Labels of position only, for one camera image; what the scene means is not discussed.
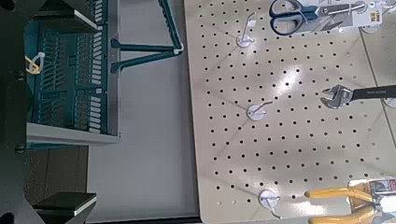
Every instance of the metal stand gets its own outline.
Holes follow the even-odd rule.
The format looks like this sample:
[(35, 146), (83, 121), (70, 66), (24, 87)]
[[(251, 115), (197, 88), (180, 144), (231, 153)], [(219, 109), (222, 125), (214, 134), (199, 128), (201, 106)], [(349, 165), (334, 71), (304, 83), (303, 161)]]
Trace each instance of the metal stand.
[(151, 46), (151, 45), (129, 45), (121, 44), (116, 38), (111, 39), (111, 47), (113, 49), (120, 49), (120, 51), (141, 51), (141, 52), (158, 52), (153, 55), (134, 58), (118, 63), (111, 64), (111, 73), (116, 73), (119, 69), (139, 65), (142, 63), (151, 63), (167, 58), (172, 58), (180, 55), (184, 46), (180, 42), (180, 37), (176, 28), (176, 23), (173, 20), (172, 12), (170, 10), (167, 0), (159, 0), (160, 7), (163, 9), (163, 16), (166, 20), (166, 25), (169, 28), (169, 35), (171, 36), (174, 46)]

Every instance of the blue scissors handle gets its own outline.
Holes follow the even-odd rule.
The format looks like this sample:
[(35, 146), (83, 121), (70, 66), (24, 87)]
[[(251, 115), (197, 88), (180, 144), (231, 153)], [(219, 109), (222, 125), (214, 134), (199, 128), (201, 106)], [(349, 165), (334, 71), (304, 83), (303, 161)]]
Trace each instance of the blue scissors handle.
[[(276, 13), (274, 11), (276, 3), (278, 0), (275, 0), (272, 5), (270, 6), (270, 16), (272, 17), (270, 21), (271, 28), (277, 35), (292, 35), (297, 32), (306, 21), (316, 20), (318, 15), (316, 14), (316, 10), (318, 7), (304, 7), (299, 1), (297, 0), (286, 0), (292, 4), (294, 10), (287, 11), (282, 13)], [(276, 24), (282, 21), (292, 21), (294, 22), (294, 28), (287, 33), (280, 32), (277, 29)]]

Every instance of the black wrench handle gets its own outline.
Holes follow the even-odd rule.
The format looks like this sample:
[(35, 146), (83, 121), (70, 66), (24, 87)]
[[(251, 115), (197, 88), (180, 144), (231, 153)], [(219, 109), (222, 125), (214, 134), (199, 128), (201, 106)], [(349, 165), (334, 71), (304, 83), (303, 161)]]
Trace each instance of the black wrench handle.
[(396, 85), (354, 90), (350, 101), (382, 98), (396, 98)]

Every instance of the plastic crate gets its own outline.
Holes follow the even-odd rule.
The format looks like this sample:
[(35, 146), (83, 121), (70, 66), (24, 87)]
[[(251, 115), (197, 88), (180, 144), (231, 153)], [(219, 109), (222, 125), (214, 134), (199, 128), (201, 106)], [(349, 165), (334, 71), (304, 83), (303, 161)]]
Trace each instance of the plastic crate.
[(60, 35), (40, 27), (46, 54), (35, 79), (33, 122), (107, 133), (107, 0), (89, 1), (96, 34)]

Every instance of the white pegboard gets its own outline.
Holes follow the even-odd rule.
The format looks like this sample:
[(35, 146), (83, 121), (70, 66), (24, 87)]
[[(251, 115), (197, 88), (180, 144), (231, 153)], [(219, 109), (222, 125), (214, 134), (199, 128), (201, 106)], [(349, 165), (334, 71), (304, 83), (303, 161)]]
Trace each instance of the white pegboard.
[[(345, 199), (309, 201), (309, 189), (396, 175), (395, 146), (379, 100), (330, 110), (321, 91), (373, 87), (359, 30), (276, 36), (267, 0), (185, 1), (201, 217), (206, 223), (274, 219), (264, 189), (282, 198), (284, 218), (345, 215)], [(248, 15), (256, 43), (236, 46)], [(274, 101), (263, 120), (250, 105)]]

